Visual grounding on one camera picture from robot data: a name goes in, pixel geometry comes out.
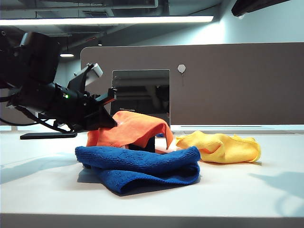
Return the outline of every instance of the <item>yellow microfiber cloth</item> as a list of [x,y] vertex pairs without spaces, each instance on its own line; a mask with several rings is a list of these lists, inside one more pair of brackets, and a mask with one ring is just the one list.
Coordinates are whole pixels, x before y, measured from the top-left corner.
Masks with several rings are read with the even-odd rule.
[[204,162],[255,162],[261,155],[260,145],[254,138],[241,138],[237,135],[230,137],[221,133],[205,134],[195,131],[176,137],[176,145],[183,149],[196,146]]

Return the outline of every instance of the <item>blue microfiber cloth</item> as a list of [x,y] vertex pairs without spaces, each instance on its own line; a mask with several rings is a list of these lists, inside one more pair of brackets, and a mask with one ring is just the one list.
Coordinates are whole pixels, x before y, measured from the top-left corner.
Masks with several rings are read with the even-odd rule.
[[102,183],[111,191],[125,194],[131,189],[157,184],[193,184],[199,177],[199,150],[192,146],[185,150],[156,154],[117,147],[76,147],[76,157],[91,167]]

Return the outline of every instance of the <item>orange towel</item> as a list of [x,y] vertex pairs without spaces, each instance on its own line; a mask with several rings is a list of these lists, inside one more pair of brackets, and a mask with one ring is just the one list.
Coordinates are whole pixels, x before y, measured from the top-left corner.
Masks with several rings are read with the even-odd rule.
[[168,149],[173,140],[173,134],[163,119],[129,111],[119,111],[113,119],[117,127],[88,132],[86,146],[122,147],[134,144],[144,148],[151,137],[163,133]]

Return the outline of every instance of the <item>cubicle partition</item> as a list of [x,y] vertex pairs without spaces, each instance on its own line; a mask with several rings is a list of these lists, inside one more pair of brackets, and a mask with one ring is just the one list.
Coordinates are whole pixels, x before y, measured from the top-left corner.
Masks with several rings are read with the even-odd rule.
[[97,62],[104,72],[87,86],[97,94],[112,86],[115,71],[169,70],[171,125],[304,124],[303,59],[304,43],[87,47],[81,53],[82,67]]

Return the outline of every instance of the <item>ceiling light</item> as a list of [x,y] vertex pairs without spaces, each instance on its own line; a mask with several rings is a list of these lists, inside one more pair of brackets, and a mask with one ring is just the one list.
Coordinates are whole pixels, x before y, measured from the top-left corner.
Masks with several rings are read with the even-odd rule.
[[62,54],[60,54],[60,57],[74,57],[73,54],[69,53],[68,51],[68,37],[66,37],[66,51],[64,51]]
[[61,57],[74,57],[73,54],[60,54]]
[[115,25],[153,23],[198,23],[211,22],[213,16],[185,17],[134,17],[134,18],[62,18],[62,19],[5,19],[0,26],[9,25]]

